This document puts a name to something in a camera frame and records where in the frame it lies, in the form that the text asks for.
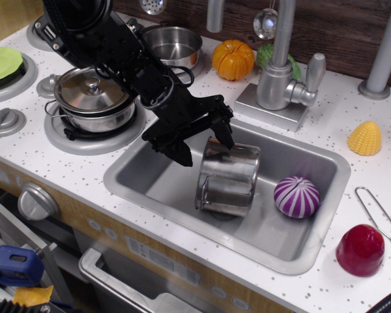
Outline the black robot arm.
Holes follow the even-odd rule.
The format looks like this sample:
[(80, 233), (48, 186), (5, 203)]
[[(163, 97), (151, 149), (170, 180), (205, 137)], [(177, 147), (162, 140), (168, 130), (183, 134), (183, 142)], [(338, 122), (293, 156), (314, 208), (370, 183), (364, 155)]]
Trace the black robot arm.
[(142, 135), (171, 160), (192, 166), (185, 140), (210, 128), (228, 149), (232, 109), (221, 95), (196, 98), (151, 50), (135, 25), (124, 23), (111, 1), (44, 1), (38, 28), (47, 44), (78, 68), (95, 67), (131, 97), (140, 97), (157, 122)]

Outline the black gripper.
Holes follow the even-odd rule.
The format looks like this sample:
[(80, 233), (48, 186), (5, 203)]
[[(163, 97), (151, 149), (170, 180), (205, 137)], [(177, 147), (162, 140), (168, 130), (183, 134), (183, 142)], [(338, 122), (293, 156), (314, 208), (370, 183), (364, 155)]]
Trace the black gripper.
[(192, 167), (192, 154), (185, 139), (211, 129), (216, 139), (228, 149), (234, 146), (230, 120), (232, 109), (222, 95), (197, 98), (185, 87), (174, 84), (154, 100), (142, 100), (144, 108), (158, 118), (142, 135), (155, 149), (164, 148), (164, 154), (174, 162)]

